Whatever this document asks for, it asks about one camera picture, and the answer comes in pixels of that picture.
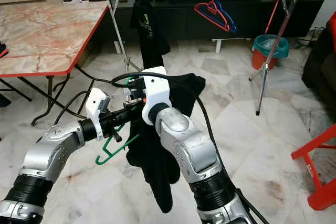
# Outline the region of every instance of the floor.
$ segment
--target floor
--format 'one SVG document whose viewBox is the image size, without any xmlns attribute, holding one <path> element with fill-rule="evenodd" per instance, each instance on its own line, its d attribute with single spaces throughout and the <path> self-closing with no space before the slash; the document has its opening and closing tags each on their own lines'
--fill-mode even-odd
<svg viewBox="0 0 336 224">
<path fill-rule="evenodd" d="M 178 41 L 172 42 L 171 47 L 164 56 L 168 74 L 193 72 L 206 78 L 201 98 L 228 173 L 246 198 L 270 223 L 335 223 L 336 206 L 324 211 L 308 206 L 313 184 L 303 160 L 293 161 L 290 157 L 291 152 L 335 123 L 328 108 L 301 81 L 309 49 L 291 49 L 290 56 L 270 71 L 260 116 L 255 116 L 261 77 L 248 81 L 254 72 L 250 41 L 224 41 L 219 54 L 214 53 L 215 44 L 210 41 Z M 127 45 L 127 52 L 138 66 L 142 65 L 137 44 Z M 122 62 L 113 44 L 103 45 L 91 54 L 85 69 L 93 76 L 111 79 L 123 73 Z M 45 78 L 29 79 L 46 90 Z M 53 108 L 48 117 L 31 127 L 31 120 L 46 108 L 46 99 L 19 80 L 9 81 L 33 101 L 6 93 L 12 104 L 0 109 L 1 199 L 12 186 L 29 147 L 53 124 L 60 111 Z M 89 80 L 74 70 L 60 100 L 66 103 L 88 84 Z M 112 95 L 110 110 L 122 107 L 121 89 L 106 83 L 97 83 L 96 87 Z M 192 118 L 204 129 L 198 106 Z M 71 120 L 75 118 L 67 113 L 61 119 Z M 124 139 L 127 130 L 128 125 L 121 131 Z M 201 223 L 183 178 L 172 185 L 173 209 L 162 214 L 141 170 L 127 163 L 125 152 L 105 165 L 94 163 L 96 156 L 102 154 L 102 145 L 91 141 L 70 156 L 49 194 L 43 223 Z M 112 143 L 109 149 L 117 146 Z M 314 159 L 326 174 L 323 181 L 328 182 L 336 177 L 336 163 L 332 161 L 336 159 L 324 162 L 321 157 L 325 155 L 315 152 Z"/>
</svg>

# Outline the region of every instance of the black cloth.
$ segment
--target black cloth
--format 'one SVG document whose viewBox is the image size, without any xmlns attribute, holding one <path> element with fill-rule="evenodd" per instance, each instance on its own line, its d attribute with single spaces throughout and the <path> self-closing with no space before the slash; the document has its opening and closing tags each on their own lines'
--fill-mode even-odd
<svg viewBox="0 0 336 224">
<path fill-rule="evenodd" d="M 6 50 L 6 45 L 1 44 L 1 41 L 0 41 L 0 58 L 4 57 L 6 54 L 8 54 L 8 50 Z"/>
<path fill-rule="evenodd" d="M 135 0 L 130 28 L 138 30 L 144 69 L 163 66 L 162 55 L 170 52 L 153 6 L 147 0 Z"/>
<path fill-rule="evenodd" d="M 205 79 L 193 73 L 174 78 L 188 86 L 197 95 L 205 87 Z M 172 106 L 190 116 L 195 99 L 174 83 L 169 82 L 169 87 Z M 140 136 L 129 145 L 127 160 L 130 165 L 142 168 L 144 178 L 150 184 L 156 202 L 161 211 L 167 213 L 173 206 L 170 184 L 180 178 L 180 168 L 174 156 L 162 147 L 155 126 L 147 125 L 142 118 L 139 118 L 131 122 L 129 139 L 136 134 Z"/>
<path fill-rule="evenodd" d="M 0 94 L 0 108 L 7 107 L 10 105 L 11 101 Z"/>
</svg>

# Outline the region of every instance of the red chair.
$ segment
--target red chair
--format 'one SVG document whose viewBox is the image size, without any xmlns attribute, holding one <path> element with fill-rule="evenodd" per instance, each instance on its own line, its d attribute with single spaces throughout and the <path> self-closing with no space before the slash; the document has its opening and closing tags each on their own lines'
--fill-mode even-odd
<svg viewBox="0 0 336 224">
<path fill-rule="evenodd" d="M 309 152 L 315 148 L 336 149 L 336 146 L 333 145 L 323 145 L 323 143 L 327 142 L 332 137 L 336 137 L 336 124 L 291 154 L 293 159 L 297 159 L 301 156 L 303 157 L 308 172 L 313 179 L 316 192 L 308 197 L 308 204 L 314 210 L 323 210 L 336 204 L 336 178 L 323 186 L 316 167 L 309 156 Z"/>
</svg>

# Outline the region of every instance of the red clothes hanger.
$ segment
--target red clothes hanger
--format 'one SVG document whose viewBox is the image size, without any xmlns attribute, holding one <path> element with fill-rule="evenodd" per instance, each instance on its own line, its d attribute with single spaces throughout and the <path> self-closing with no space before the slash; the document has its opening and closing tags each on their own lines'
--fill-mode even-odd
<svg viewBox="0 0 336 224">
<path fill-rule="evenodd" d="M 201 16 L 209 20 L 211 23 L 223 29 L 224 31 L 230 31 L 230 27 L 228 26 L 227 20 L 225 16 L 222 14 L 222 12 L 217 8 L 215 0 L 212 0 L 208 3 L 198 3 L 194 6 L 194 10 Z M 217 15 L 218 19 L 207 14 L 206 11 L 209 11 L 212 14 Z"/>
</svg>

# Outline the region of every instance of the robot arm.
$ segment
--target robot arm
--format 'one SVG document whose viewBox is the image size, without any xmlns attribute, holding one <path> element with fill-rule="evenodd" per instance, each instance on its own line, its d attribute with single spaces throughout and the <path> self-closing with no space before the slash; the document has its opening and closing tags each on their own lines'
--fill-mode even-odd
<svg viewBox="0 0 336 224">
<path fill-rule="evenodd" d="M 13 187 L 0 202 L 0 223 L 40 223 L 47 195 L 67 158 L 84 145 L 78 122 L 51 127 L 27 152 Z"/>
<path fill-rule="evenodd" d="M 162 146 L 177 160 L 194 193 L 202 223 L 254 223 L 211 139 L 188 116 L 171 107 L 167 81 L 158 77 L 144 77 L 143 81 L 145 106 L 138 98 L 124 103 L 124 109 L 101 117 L 109 99 L 93 88 L 86 104 L 90 119 L 51 127 L 27 152 L 12 189 L 0 201 L 0 223 L 40 223 L 47 195 L 69 155 L 86 141 L 116 134 L 115 126 L 137 119 L 140 114 L 147 124 L 155 125 Z M 133 92 L 142 91 L 140 86 Z"/>
<path fill-rule="evenodd" d="M 173 154 L 197 203 L 202 223 L 252 224 L 235 186 L 221 166 L 215 146 L 193 121 L 175 108 L 153 107 L 162 146 Z"/>
<path fill-rule="evenodd" d="M 139 117 L 140 111 L 132 110 L 138 101 L 129 102 L 124 109 L 99 117 L 109 100 L 101 90 L 93 88 L 86 103 L 89 119 L 54 125 L 32 146 L 13 187 L 0 201 L 1 224 L 40 223 L 47 195 L 69 155 L 83 147 L 86 141 L 116 134 L 113 130 L 115 126 Z"/>
</svg>

